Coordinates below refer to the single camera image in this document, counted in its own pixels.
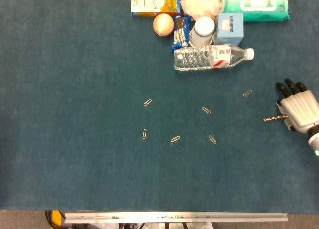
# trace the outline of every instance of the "white robotic hand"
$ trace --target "white robotic hand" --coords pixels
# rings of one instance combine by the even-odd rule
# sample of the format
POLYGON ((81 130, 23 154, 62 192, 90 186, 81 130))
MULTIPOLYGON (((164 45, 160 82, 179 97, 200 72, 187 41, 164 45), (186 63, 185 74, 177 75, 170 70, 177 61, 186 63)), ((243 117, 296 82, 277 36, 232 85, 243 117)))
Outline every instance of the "white robotic hand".
POLYGON ((279 111, 287 115, 285 124, 291 131, 307 134, 308 144, 319 156, 319 103, 303 83, 294 84, 285 79, 291 92, 280 82, 276 87, 283 93, 284 98, 277 100, 279 111))

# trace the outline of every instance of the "black cable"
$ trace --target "black cable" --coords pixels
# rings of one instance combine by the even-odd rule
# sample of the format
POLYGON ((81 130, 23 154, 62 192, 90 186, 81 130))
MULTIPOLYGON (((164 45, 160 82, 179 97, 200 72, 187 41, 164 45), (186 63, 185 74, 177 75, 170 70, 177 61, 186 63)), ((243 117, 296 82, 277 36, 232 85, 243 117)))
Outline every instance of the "black cable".
POLYGON ((49 217, 48 217, 47 211, 45 211, 45 218, 46 218, 46 220, 48 221, 48 223, 50 224, 50 226, 52 226, 53 229, 56 229, 56 228, 52 225, 51 220, 50 220, 49 217))
POLYGON ((65 219, 65 215, 64 215, 64 213, 63 213, 63 212, 61 212, 61 210, 59 210, 59 212, 60 212, 61 216, 65 219))
POLYGON ((142 227, 144 227, 144 224, 145 224, 145 223, 142 223, 142 224, 140 225, 139 229, 142 229, 142 227))

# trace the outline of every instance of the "green wet wipes package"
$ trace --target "green wet wipes package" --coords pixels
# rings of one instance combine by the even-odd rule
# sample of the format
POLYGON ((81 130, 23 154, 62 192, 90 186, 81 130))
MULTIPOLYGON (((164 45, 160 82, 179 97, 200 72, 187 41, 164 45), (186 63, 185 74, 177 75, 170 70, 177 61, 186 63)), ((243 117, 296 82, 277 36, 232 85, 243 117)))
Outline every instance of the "green wet wipes package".
POLYGON ((223 0, 224 13, 242 13, 244 21, 288 20, 288 0, 223 0))

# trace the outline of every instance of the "container lid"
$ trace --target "container lid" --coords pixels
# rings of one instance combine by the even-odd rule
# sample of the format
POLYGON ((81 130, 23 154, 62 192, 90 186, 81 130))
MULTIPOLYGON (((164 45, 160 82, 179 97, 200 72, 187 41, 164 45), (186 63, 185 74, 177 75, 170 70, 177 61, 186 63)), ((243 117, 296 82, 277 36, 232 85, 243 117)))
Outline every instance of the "container lid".
POLYGON ((200 36, 209 36, 213 33, 215 23, 213 19, 207 16, 200 17, 195 23, 195 31, 200 36))
POLYGON ((246 51, 247 51, 247 60, 250 61, 250 60, 254 59, 254 56, 255 56, 254 49, 247 48, 246 51))

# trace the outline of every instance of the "drill bit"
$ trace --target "drill bit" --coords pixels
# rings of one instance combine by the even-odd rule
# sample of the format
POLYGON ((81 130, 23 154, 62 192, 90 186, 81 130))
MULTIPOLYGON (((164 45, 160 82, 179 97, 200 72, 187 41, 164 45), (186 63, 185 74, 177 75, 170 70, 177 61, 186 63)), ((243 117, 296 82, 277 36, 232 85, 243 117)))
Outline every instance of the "drill bit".
POLYGON ((286 119, 286 118, 288 118, 288 116, 284 114, 284 115, 265 118, 264 122, 271 122, 271 121, 275 121, 275 120, 279 120, 279 119, 286 119))

